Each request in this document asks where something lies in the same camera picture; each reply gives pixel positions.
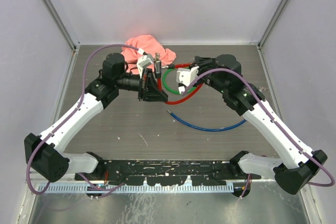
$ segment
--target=white bracket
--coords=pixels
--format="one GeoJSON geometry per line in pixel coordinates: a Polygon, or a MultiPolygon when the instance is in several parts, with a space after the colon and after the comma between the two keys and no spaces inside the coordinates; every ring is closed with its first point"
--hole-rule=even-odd
{"type": "Polygon", "coordinates": [[[192,69],[178,68],[176,74],[176,82],[185,85],[186,87],[196,79],[199,66],[192,69]]]}
{"type": "Polygon", "coordinates": [[[153,63],[154,63],[154,58],[151,54],[144,55],[138,59],[136,66],[138,68],[140,78],[142,78],[143,70],[149,67],[153,63]]]}

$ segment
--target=cable connector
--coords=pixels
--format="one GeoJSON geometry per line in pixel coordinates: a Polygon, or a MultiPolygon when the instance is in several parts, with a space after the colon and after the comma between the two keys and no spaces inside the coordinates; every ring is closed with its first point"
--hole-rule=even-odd
{"type": "Polygon", "coordinates": [[[143,50],[142,48],[139,48],[138,54],[140,54],[140,55],[147,55],[147,53],[145,52],[145,50],[143,50]]]}
{"type": "Polygon", "coordinates": [[[161,78],[161,74],[162,74],[162,62],[160,60],[160,54],[158,52],[155,53],[154,73],[155,73],[155,78],[157,78],[157,79],[161,78]]]}

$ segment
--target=gray wall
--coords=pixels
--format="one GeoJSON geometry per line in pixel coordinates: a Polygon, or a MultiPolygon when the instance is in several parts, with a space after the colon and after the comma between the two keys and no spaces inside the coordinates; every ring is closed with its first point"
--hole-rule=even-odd
{"type": "Polygon", "coordinates": [[[81,44],[258,42],[280,0],[56,0],[81,44]]]}
{"type": "MultiPolygon", "coordinates": [[[[270,35],[266,59],[285,121],[328,154],[336,176],[336,1],[291,0],[270,35]]],[[[320,172],[313,179],[328,183],[320,172]]],[[[314,188],[324,223],[335,223],[336,188],[314,188]]]]}
{"type": "Polygon", "coordinates": [[[50,124],[71,49],[41,0],[0,4],[0,223],[14,223],[25,188],[23,140],[50,124]]]}

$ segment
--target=gray tabletop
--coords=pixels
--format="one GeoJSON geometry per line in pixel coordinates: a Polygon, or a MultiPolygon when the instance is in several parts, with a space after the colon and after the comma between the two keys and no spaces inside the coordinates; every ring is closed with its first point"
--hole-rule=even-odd
{"type": "MultiPolygon", "coordinates": [[[[176,52],[175,63],[191,62],[194,56],[217,57],[233,54],[241,62],[247,81],[264,89],[271,102],[265,74],[255,46],[168,46],[176,52]]],[[[79,98],[82,71],[90,53],[97,46],[81,46],[65,97],[62,113],[79,98]]],[[[87,84],[98,76],[106,55],[120,49],[105,49],[92,59],[86,75],[87,84]]],[[[175,73],[168,84],[176,87],[175,73]]],[[[169,93],[169,100],[178,100],[169,93]]],[[[182,119],[202,127],[230,126],[242,120],[228,108],[220,93],[203,86],[188,101],[179,105],[139,102],[137,93],[120,95],[93,118],[70,142],[67,153],[94,152],[110,159],[221,159],[228,160],[241,150],[256,155],[274,156],[274,149],[248,122],[226,132],[203,132],[174,120],[169,108],[182,119]]]]}

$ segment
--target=towel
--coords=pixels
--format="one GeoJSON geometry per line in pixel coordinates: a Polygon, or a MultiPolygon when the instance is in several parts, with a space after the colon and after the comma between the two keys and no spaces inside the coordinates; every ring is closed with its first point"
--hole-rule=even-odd
{"type": "MultiPolygon", "coordinates": [[[[160,54],[162,66],[169,65],[176,59],[176,53],[170,49],[164,49],[161,44],[151,35],[141,35],[139,37],[129,39],[125,42],[125,44],[142,48],[147,54],[151,54],[153,57],[155,57],[155,53],[158,52],[160,54]]],[[[125,57],[125,61],[129,65],[127,72],[130,72],[131,70],[133,74],[139,74],[136,62],[142,55],[138,54],[137,51],[131,48],[123,47],[122,49],[122,54],[125,57]]],[[[149,68],[154,70],[154,65],[150,65],[149,68]]]]}

